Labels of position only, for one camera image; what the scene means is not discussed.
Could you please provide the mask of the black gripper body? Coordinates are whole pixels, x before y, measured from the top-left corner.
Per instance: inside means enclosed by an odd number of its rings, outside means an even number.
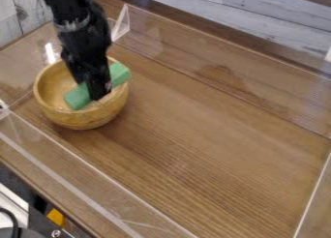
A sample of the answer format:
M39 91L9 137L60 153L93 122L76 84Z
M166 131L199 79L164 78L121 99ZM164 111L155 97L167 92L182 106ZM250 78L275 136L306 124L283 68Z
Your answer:
M67 20L56 16L55 26L61 41L61 59L71 56L88 65L88 74L108 71L105 51L111 46L109 28L103 14L88 14Z

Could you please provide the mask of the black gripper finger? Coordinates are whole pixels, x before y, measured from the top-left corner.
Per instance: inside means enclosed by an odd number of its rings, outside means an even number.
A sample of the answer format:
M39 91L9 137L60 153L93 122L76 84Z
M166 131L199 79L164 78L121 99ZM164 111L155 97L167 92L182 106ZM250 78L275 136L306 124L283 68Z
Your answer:
M88 65L85 62L76 60L71 56L64 59L65 65L69 69L73 80L77 84L83 83L88 79Z
M97 72L95 74L88 74L87 76L87 86L91 99L97 101L111 92L112 82L109 71Z

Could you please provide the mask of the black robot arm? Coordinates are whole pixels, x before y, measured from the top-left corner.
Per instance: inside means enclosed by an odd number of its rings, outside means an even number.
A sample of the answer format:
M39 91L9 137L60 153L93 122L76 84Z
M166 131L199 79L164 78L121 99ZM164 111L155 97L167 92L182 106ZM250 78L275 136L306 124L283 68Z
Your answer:
M96 101L112 88L105 56L112 40L104 9L95 0L44 2L61 41L61 59L76 83L87 84L89 97Z

